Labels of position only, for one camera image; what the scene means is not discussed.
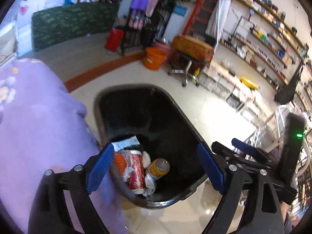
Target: metal stool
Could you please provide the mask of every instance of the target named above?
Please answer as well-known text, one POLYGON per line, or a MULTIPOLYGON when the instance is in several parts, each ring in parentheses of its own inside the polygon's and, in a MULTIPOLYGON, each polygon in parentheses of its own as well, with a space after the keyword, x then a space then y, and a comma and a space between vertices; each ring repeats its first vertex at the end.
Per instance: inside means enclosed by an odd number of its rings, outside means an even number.
POLYGON ((178 51, 178 52, 179 52, 179 55, 181 57, 185 58, 186 60, 189 60, 188 65, 187 65, 185 70, 183 70, 183 69, 172 69, 171 71, 168 72, 168 75, 170 75, 170 74, 184 74, 185 75, 185 81, 182 83, 183 87, 185 87, 188 84, 188 77, 195 79, 196 80, 195 85, 198 87, 199 84, 198 84, 197 77, 192 75, 191 73, 189 73, 188 70, 190 69, 192 62, 203 62, 203 60, 199 61, 199 60, 194 59, 193 57, 191 57, 191 56, 189 56, 183 52, 180 52, 180 51, 178 51))

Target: white wall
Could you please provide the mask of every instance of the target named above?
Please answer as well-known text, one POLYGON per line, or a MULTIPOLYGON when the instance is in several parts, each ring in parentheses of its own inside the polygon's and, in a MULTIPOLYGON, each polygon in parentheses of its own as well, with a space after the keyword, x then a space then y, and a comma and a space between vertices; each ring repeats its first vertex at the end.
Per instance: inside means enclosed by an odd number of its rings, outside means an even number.
POLYGON ((177 34, 181 34, 183 32, 189 18, 191 17, 195 4, 188 2, 182 3, 181 6, 187 8, 186 13, 184 16, 172 13, 163 35, 163 37, 168 41, 172 41, 177 34))
POLYGON ((124 15, 128 16, 130 4, 132 0, 122 0, 119 6, 117 16, 120 18, 124 15))

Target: red ladder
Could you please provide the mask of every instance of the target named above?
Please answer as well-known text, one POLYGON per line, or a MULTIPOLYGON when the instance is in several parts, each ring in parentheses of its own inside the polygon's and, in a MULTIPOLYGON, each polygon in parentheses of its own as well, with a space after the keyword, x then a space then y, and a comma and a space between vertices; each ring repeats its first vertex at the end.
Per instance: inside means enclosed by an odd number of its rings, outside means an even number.
POLYGON ((205 36, 208 21, 218 0, 198 0, 192 15, 183 31, 183 35, 205 36))

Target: black trash bin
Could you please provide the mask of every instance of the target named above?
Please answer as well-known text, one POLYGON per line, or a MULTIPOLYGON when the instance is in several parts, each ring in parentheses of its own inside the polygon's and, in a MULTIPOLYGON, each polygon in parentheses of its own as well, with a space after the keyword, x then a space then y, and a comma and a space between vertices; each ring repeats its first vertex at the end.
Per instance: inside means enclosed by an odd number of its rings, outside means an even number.
POLYGON ((94 111, 103 145, 135 135, 152 161, 169 161, 169 173, 157 181, 156 192, 147 198, 134 195, 117 166, 111 165, 114 183, 135 205, 170 206, 189 197, 206 180, 196 154, 204 140, 166 91, 146 84, 112 87, 98 94, 94 111))

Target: plastic bottle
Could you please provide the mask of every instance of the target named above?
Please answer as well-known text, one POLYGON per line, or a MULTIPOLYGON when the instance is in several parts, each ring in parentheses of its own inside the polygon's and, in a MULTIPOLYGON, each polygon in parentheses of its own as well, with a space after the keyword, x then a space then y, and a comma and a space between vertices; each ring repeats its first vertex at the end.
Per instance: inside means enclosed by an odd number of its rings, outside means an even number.
POLYGON ((149 173, 154 180, 158 180, 165 176, 169 172, 169 169, 169 162, 166 159, 158 158, 155 159, 147 168, 147 173, 149 173))

